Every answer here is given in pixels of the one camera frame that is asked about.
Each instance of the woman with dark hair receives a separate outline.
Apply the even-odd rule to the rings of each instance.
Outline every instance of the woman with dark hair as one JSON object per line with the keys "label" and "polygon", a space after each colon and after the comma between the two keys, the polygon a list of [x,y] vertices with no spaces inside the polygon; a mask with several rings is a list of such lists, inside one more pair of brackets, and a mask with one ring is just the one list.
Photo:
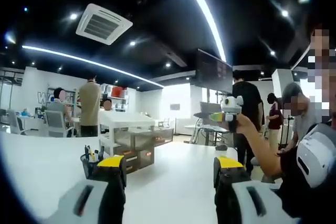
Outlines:
{"label": "woman with dark hair", "polygon": [[278,151],[278,134],[284,118],[282,117],[278,98],[273,93],[268,94],[267,102],[272,104],[269,115],[266,117],[269,120],[268,142],[271,150],[276,153]]}

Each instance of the black pants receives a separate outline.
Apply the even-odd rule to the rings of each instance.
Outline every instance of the black pants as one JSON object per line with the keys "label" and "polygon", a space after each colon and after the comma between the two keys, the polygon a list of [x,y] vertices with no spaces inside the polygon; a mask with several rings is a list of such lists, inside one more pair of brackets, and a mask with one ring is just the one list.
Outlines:
{"label": "black pants", "polygon": [[246,172],[251,176],[253,165],[251,159],[254,157],[252,149],[247,142],[246,137],[243,134],[235,133],[233,135],[234,145],[237,148],[238,162],[244,165],[245,152],[246,152]]}
{"label": "black pants", "polygon": [[80,127],[80,136],[82,137],[90,137],[90,136],[98,136],[98,126],[81,126]]}

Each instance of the man in black shirt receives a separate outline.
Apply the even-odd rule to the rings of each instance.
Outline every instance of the man in black shirt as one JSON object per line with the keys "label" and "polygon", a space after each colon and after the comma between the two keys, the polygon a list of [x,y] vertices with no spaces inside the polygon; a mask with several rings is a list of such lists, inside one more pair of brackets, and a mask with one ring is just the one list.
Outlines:
{"label": "man in black shirt", "polygon": [[[233,79],[233,96],[237,97],[241,95],[244,100],[242,114],[247,116],[257,131],[260,132],[264,113],[262,108],[263,102],[261,100],[259,90],[252,83],[244,81],[241,71],[235,70],[233,72]],[[234,134],[233,138],[238,152],[238,161],[241,164],[244,164],[246,152],[246,172],[251,175],[253,170],[253,165],[251,164],[251,159],[254,157],[253,151],[243,134]]]}

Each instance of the office chair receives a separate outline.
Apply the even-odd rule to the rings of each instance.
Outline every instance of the office chair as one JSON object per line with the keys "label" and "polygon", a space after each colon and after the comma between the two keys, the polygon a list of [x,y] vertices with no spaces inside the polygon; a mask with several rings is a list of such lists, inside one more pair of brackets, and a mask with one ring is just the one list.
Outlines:
{"label": "office chair", "polygon": [[60,111],[45,111],[48,136],[67,137],[71,130],[71,137],[74,136],[74,127],[66,128],[63,113]]}

